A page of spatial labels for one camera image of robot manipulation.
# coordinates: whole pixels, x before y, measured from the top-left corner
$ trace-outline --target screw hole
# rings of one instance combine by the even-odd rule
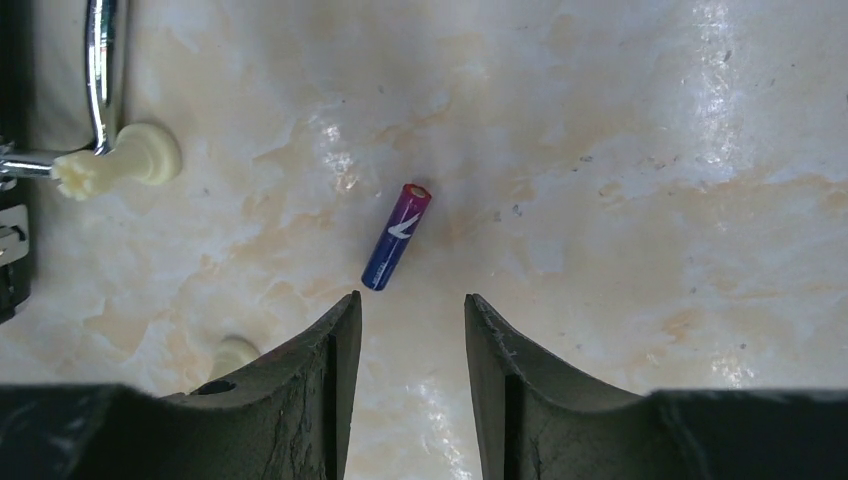
[[[236,388],[236,384],[226,380],[215,380],[197,389],[195,395],[215,395],[218,393],[229,392]]]

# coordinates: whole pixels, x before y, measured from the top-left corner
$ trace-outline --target chrome faucet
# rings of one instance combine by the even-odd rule
[[[88,111],[94,128],[90,148],[109,153],[118,135],[123,96],[127,0],[87,0],[85,80]],[[53,162],[69,152],[19,150],[0,144],[0,175],[50,178]]]

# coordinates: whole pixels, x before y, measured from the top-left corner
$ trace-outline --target blue battery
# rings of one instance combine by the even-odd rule
[[[374,247],[374,253],[362,273],[362,283],[366,287],[376,291],[386,288],[432,198],[426,189],[418,185],[407,183],[403,186],[380,240]]]

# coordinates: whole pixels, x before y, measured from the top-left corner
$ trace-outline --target marble countertop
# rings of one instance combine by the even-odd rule
[[[90,137],[68,3],[34,3],[44,147]],[[364,290],[416,181],[427,215],[388,288],[363,291],[349,478],[480,478],[471,292],[635,392],[848,385],[848,3],[130,15],[126,120],[168,128],[184,171],[86,203],[39,185],[34,294],[0,328],[0,381],[191,390],[224,336],[265,351]]]

